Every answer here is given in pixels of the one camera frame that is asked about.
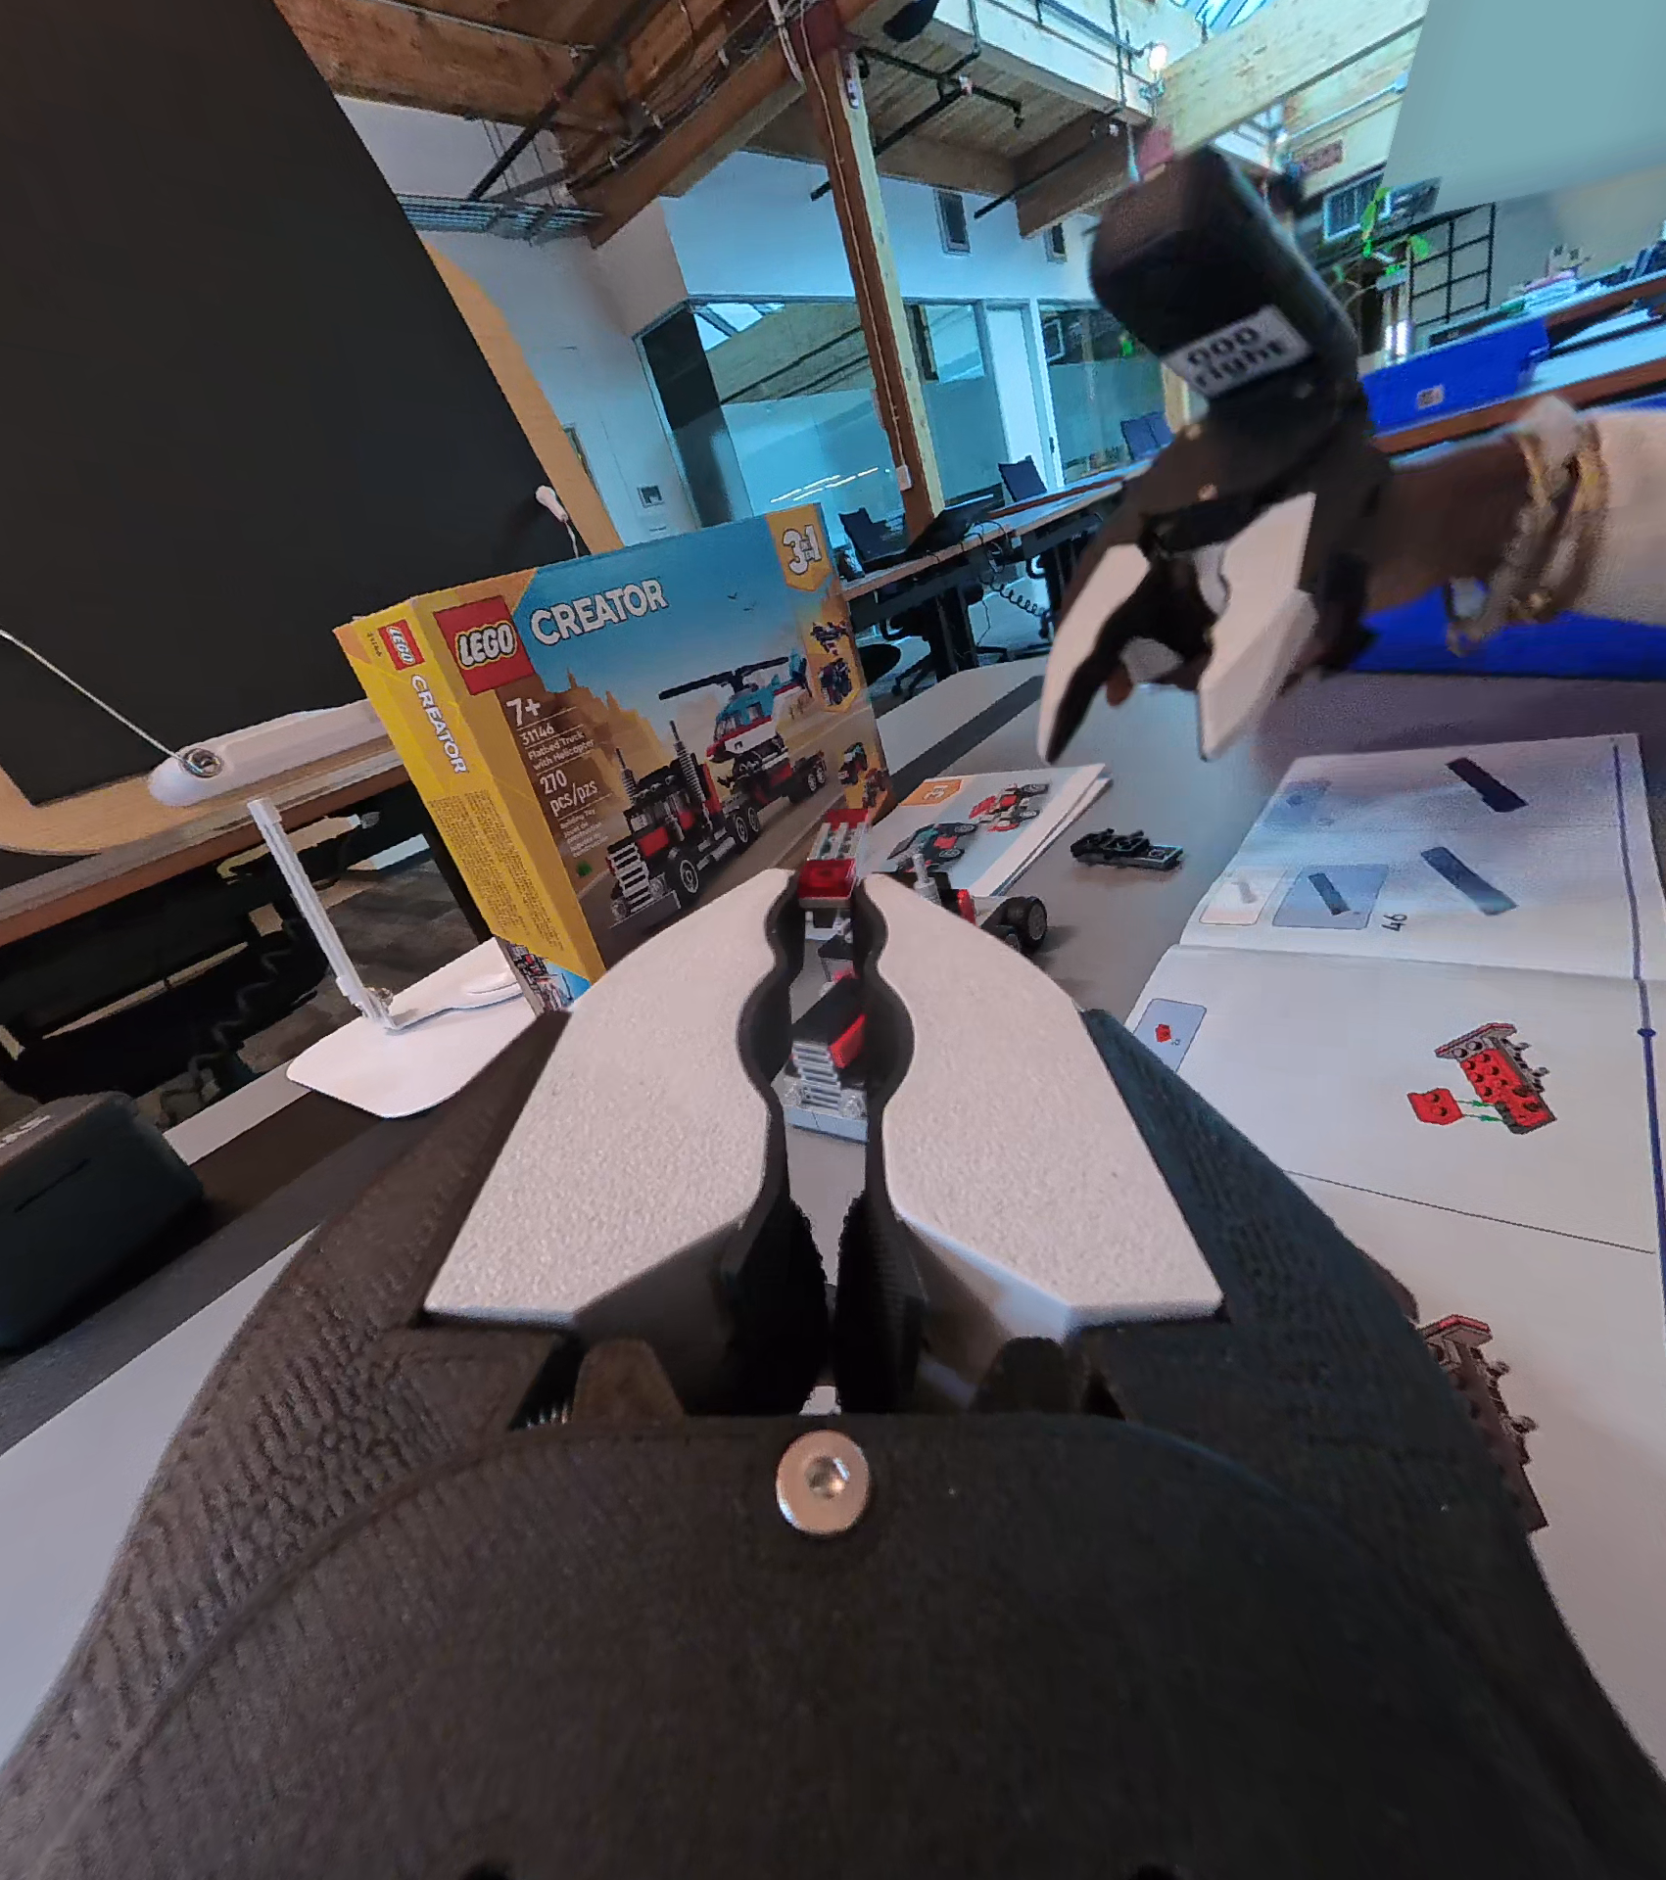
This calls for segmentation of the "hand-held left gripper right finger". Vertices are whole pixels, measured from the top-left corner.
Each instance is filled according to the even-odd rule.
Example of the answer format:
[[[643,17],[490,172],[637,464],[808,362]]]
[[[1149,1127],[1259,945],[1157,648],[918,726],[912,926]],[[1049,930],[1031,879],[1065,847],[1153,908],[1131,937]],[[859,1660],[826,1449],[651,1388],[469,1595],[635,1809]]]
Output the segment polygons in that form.
[[[916,1368],[978,1384],[1014,1339],[1214,1317],[1221,1282],[1076,1000],[884,875],[853,910],[867,1202],[908,1263]]]

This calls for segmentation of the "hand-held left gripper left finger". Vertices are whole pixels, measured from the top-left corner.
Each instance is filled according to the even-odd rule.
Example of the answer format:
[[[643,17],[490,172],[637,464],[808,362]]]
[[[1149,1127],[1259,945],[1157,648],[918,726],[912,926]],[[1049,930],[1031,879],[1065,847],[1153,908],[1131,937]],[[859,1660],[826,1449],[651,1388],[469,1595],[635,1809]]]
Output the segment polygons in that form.
[[[765,869],[661,928],[569,1010],[424,1312],[637,1337],[671,1376],[728,1376],[729,1272],[780,1196],[773,1067],[798,973],[796,881]]]

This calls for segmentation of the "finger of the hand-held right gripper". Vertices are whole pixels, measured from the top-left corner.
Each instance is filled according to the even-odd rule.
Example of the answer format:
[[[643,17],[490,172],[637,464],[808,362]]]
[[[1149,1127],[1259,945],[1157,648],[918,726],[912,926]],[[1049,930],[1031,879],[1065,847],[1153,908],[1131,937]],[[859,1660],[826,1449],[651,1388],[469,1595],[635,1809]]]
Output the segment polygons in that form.
[[[1163,616],[1169,595],[1135,540],[1096,544],[1082,556],[1041,681],[1035,748],[1043,761],[1061,759],[1114,675],[1139,687],[1186,667]]]
[[[1208,761],[1268,712],[1316,638],[1316,599],[1304,581],[1314,526],[1316,495],[1300,491],[1192,556],[1200,597],[1219,603],[1196,687],[1200,753]]]

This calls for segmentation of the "black red lego truck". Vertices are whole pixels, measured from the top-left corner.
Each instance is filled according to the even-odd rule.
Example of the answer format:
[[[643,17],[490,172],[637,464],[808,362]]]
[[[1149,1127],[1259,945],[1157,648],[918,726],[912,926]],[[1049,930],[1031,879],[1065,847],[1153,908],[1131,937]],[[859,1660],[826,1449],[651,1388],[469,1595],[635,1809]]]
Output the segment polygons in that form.
[[[861,810],[831,810],[798,867],[804,936],[818,949],[827,988],[796,1020],[790,1059],[777,1078],[790,1124],[851,1141],[863,1141],[869,1131],[861,1061],[865,1012],[851,928],[851,896],[863,875],[869,830]],[[914,865],[882,877],[947,908],[1023,957],[1033,957],[1049,936],[1049,912],[1037,896],[1006,894],[976,904],[971,894],[953,889],[945,873],[920,875]]]

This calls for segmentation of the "lego instruction booklet car cover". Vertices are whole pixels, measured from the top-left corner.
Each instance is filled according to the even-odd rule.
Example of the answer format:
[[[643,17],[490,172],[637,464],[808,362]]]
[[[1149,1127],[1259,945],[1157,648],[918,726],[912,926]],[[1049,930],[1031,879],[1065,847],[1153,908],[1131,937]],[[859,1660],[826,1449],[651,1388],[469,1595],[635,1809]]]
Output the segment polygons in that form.
[[[1108,787],[1104,763],[933,775],[876,818],[863,849],[867,875],[947,875],[986,906]]]

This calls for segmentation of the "open lego instruction booklet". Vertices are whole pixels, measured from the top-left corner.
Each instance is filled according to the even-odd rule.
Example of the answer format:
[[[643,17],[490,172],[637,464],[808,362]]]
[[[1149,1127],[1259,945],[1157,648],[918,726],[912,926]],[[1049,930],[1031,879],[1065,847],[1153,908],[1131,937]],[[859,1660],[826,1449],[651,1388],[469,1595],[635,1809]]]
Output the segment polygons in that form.
[[[1129,1026],[1414,1294],[1666,1776],[1666,892],[1641,740],[1292,763]]]

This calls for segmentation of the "lego set cardboard box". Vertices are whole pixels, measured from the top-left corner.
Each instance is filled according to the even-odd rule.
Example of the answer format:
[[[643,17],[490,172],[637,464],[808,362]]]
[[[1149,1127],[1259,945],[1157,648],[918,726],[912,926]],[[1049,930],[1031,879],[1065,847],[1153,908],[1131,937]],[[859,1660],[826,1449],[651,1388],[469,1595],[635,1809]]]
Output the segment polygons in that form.
[[[892,791],[816,503],[449,585],[334,636],[541,1012]]]

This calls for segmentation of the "person's right hand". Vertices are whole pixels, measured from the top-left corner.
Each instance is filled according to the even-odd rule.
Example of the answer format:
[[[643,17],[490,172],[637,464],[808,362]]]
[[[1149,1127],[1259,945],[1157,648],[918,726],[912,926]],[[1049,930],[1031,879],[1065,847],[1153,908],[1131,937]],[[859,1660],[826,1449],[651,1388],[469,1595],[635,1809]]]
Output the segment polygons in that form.
[[[1476,434],[1396,464],[1363,538],[1366,610],[1410,605],[1463,579],[1490,579],[1529,497],[1521,442]]]

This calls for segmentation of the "long wooden office desk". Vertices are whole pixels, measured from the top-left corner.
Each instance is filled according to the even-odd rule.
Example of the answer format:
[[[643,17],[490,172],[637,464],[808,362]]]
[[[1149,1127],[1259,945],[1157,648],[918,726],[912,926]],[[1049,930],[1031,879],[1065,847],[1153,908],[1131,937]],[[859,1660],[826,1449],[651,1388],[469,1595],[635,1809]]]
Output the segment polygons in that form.
[[[969,614],[967,591],[1000,591],[1010,579],[1031,577],[1045,587],[1043,634],[1014,652],[1033,657],[1053,646],[1055,624],[1080,556],[1104,526],[1127,481],[1120,473],[1080,481],[1045,499],[1020,503],[988,514],[957,544],[916,554],[843,585],[847,620],[890,636],[906,630],[929,648],[937,679],[976,669],[984,661]]]

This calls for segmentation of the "white rounded pad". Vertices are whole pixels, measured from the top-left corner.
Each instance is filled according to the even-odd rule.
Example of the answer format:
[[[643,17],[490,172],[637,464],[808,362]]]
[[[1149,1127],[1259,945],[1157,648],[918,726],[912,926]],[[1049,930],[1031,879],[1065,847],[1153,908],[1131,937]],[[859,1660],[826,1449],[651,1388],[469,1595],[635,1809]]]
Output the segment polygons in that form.
[[[492,1065],[537,1022],[528,983],[508,947],[488,939],[398,994],[381,994],[345,947],[267,796],[247,800],[296,910],[322,947],[355,1020],[308,1045],[287,1077],[381,1118],[418,1116]]]

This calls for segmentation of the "blue bin white label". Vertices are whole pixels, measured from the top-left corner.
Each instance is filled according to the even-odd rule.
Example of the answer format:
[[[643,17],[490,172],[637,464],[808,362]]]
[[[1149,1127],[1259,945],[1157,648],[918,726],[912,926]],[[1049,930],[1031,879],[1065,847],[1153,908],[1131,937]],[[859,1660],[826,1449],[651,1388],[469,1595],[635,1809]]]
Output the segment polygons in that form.
[[[1429,346],[1363,377],[1380,434],[1437,420],[1457,411],[1498,405],[1529,387],[1551,354],[1545,317],[1504,321],[1461,340]]]

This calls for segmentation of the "dark cube device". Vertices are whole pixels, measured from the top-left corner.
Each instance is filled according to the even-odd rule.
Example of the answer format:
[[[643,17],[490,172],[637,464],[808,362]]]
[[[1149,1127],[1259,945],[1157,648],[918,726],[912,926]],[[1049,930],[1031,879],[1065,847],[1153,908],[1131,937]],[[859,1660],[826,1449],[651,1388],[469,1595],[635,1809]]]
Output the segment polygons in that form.
[[[59,1096],[0,1131],[0,1351],[57,1331],[204,1204],[122,1092]]]

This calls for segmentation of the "black divider panel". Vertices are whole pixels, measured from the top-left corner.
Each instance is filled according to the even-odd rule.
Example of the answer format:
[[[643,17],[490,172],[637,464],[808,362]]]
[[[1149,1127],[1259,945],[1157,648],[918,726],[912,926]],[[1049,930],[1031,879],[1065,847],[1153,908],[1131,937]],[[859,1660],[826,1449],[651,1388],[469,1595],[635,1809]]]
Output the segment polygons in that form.
[[[0,3],[0,847],[569,558],[555,481],[275,3]]]

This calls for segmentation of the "wooden support post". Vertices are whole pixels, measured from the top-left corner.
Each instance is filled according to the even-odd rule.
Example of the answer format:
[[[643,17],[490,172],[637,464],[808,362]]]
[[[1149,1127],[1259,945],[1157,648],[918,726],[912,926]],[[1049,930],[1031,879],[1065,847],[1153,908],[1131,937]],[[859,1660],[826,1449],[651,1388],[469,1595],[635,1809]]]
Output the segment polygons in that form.
[[[824,148],[831,199],[845,240],[847,268],[875,377],[892,475],[910,538],[945,507],[924,377],[892,250],[884,187],[878,176],[869,107],[849,31],[847,3],[810,3],[798,27],[804,46],[804,95]]]

